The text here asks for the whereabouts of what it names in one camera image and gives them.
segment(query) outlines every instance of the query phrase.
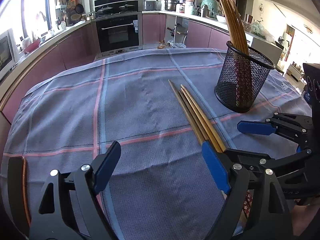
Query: doorway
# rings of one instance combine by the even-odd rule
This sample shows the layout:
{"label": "doorway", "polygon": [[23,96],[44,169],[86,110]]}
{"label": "doorway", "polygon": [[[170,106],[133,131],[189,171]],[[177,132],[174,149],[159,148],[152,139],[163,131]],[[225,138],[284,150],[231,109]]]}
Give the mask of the doorway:
{"label": "doorway", "polygon": [[237,1],[238,1],[237,8],[240,13],[240,18],[241,20],[244,20],[245,9],[247,7],[247,0],[237,0]]}

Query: mesh cup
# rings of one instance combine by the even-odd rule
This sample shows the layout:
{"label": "mesh cup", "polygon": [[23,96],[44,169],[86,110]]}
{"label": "mesh cup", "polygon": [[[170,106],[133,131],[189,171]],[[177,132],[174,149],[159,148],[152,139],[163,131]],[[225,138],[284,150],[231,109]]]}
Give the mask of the mesh cup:
{"label": "mesh cup", "polygon": [[249,56],[227,42],[228,51],[214,93],[228,109],[245,113],[249,111],[260,92],[273,62],[249,47]]}

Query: plaid tablecloth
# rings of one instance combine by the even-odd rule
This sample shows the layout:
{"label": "plaid tablecloth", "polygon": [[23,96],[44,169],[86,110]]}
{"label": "plaid tablecloth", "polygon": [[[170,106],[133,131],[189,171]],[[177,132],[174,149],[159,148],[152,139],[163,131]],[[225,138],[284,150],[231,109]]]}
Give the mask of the plaid tablecloth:
{"label": "plaid tablecloth", "polygon": [[[203,239],[224,198],[168,79],[191,92],[231,148],[273,158],[294,154],[295,143],[274,134],[241,134],[236,125],[263,121],[274,112],[311,116],[307,103],[275,70],[249,112],[225,108],[214,95],[224,57],[214,49],[140,50],[64,71],[33,87],[13,120],[1,167],[9,216],[10,156],[27,159],[32,211],[52,169],[74,171],[117,140],[122,155],[101,203],[119,239]],[[72,201],[86,233],[75,195]]]}

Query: oven handle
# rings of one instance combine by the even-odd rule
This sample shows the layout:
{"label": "oven handle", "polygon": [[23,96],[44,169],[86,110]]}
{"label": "oven handle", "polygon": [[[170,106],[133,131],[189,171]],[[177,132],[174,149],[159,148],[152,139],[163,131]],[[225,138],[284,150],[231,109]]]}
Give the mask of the oven handle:
{"label": "oven handle", "polygon": [[129,26],[129,25],[133,25],[133,23],[118,25],[118,26],[113,26],[113,27],[108,27],[108,28],[101,28],[101,30],[103,31],[103,30],[107,30],[107,29],[112,29],[112,28],[122,27],[122,26]]}

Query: pink cabinet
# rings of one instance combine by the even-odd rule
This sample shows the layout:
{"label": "pink cabinet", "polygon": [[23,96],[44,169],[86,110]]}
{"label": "pink cabinet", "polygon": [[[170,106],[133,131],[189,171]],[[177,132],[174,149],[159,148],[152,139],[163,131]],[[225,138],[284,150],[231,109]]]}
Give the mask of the pink cabinet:
{"label": "pink cabinet", "polygon": [[7,142],[10,127],[11,127],[10,123],[4,117],[4,115],[0,112],[0,166],[2,162],[4,146]]}
{"label": "pink cabinet", "polygon": [[92,38],[92,26],[88,24],[74,31],[58,43],[66,69],[92,63],[96,52]]}
{"label": "pink cabinet", "polygon": [[160,41],[164,41],[167,16],[160,14]]}
{"label": "pink cabinet", "polygon": [[227,50],[227,41],[230,41],[230,36],[219,32],[218,30],[211,29],[209,48]]}
{"label": "pink cabinet", "polygon": [[60,51],[58,47],[55,47],[31,69],[10,96],[3,109],[3,114],[8,121],[12,123],[12,120],[19,109],[21,99],[30,88],[64,70],[66,69]]}
{"label": "pink cabinet", "polygon": [[142,15],[143,44],[155,44],[160,41],[160,14]]}
{"label": "pink cabinet", "polygon": [[207,48],[209,46],[210,34],[210,27],[189,21],[188,37],[185,45],[187,48]]}

